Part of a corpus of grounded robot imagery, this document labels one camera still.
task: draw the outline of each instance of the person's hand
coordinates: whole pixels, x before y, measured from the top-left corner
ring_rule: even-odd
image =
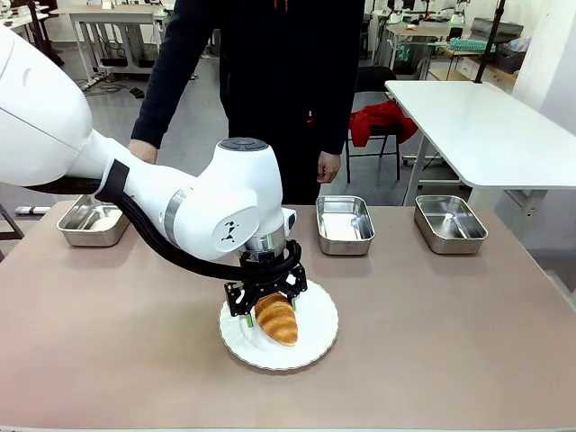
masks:
[[[149,142],[140,139],[131,139],[128,150],[136,158],[149,164],[156,164],[156,159],[158,159],[158,149]]]
[[[340,156],[320,152],[318,158],[318,183],[332,183],[340,169]]]

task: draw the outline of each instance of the red cloth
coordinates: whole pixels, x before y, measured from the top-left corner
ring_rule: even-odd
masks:
[[[402,109],[394,101],[368,105],[362,111],[352,112],[348,127],[354,147],[366,147],[371,130],[391,126],[402,127],[402,133],[398,137],[400,144],[409,140],[418,130],[416,123],[405,117]]]

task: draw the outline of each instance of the rectangular metal container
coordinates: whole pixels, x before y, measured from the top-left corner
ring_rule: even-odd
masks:
[[[82,195],[58,221],[57,228],[72,246],[109,248],[120,241],[129,224],[115,205]]]
[[[357,196],[326,195],[316,200],[320,249],[326,255],[365,255],[374,238],[368,207]]]
[[[488,231],[457,196],[423,195],[416,198],[414,221],[437,254],[475,254]]]

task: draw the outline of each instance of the person's left hand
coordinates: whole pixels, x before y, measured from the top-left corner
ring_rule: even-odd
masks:
[[[340,169],[340,156],[331,155],[325,151],[320,152],[318,158],[318,183],[332,183]]]

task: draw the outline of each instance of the bread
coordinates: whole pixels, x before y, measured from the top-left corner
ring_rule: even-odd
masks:
[[[279,344],[293,347],[298,340],[296,315],[288,299],[280,293],[263,297],[256,303],[256,322]]]

